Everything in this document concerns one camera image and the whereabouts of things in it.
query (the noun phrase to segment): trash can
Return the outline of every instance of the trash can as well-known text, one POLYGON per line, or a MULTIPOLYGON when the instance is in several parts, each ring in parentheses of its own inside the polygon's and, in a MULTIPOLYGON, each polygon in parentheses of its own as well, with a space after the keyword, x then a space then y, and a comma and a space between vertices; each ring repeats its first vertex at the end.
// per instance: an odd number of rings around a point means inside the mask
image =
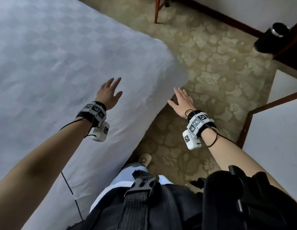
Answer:
POLYGON ((254 47, 262 53, 276 54, 289 41, 290 28, 283 23, 274 23, 262 37, 255 43, 254 47))

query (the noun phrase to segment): white wall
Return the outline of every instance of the white wall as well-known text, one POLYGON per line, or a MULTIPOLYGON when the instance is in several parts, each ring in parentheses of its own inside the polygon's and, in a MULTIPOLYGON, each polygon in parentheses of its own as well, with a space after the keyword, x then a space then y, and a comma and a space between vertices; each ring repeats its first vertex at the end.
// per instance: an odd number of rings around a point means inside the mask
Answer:
POLYGON ((297 79, 280 70, 277 70, 270 91, 268 103, 286 97, 295 92, 297 92, 297 79))
POLYGON ((195 0, 265 32, 273 23, 297 23, 297 0, 195 0))
POLYGON ((254 114, 243 150, 297 201, 297 99, 254 114))

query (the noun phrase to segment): bed sheet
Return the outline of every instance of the bed sheet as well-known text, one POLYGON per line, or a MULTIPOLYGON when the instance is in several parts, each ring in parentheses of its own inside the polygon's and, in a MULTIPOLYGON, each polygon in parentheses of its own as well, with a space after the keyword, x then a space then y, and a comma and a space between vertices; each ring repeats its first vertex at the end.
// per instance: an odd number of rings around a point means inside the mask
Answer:
POLYGON ((102 83, 122 77, 103 143, 84 139, 23 229, 65 229, 81 220, 145 131, 187 82, 160 40, 77 0, 0 0, 0 180, 72 121, 102 83))

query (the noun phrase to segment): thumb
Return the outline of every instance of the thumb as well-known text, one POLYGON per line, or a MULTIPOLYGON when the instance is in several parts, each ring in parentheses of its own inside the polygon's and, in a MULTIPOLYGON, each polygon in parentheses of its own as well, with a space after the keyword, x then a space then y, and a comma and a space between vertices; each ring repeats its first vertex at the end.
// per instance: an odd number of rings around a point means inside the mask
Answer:
POLYGON ((173 102, 172 100, 168 100, 168 104, 169 104, 174 110, 176 110, 176 108, 178 107, 178 105, 176 105, 175 102, 173 102))
POLYGON ((115 95, 115 98, 116 98, 117 101, 120 99, 120 97, 122 96, 122 94, 123 94, 123 91, 120 91, 120 92, 118 92, 118 93, 115 95))

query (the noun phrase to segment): chair leg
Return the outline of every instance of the chair leg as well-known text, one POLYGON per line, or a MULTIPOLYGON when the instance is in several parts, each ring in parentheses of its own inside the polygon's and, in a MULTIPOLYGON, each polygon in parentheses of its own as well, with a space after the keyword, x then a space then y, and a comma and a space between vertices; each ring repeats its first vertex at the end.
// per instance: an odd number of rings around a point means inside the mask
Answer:
POLYGON ((155 23, 157 23, 160 0, 155 0, 155 2, 156 2, 156 5, 155 5, 155 23))

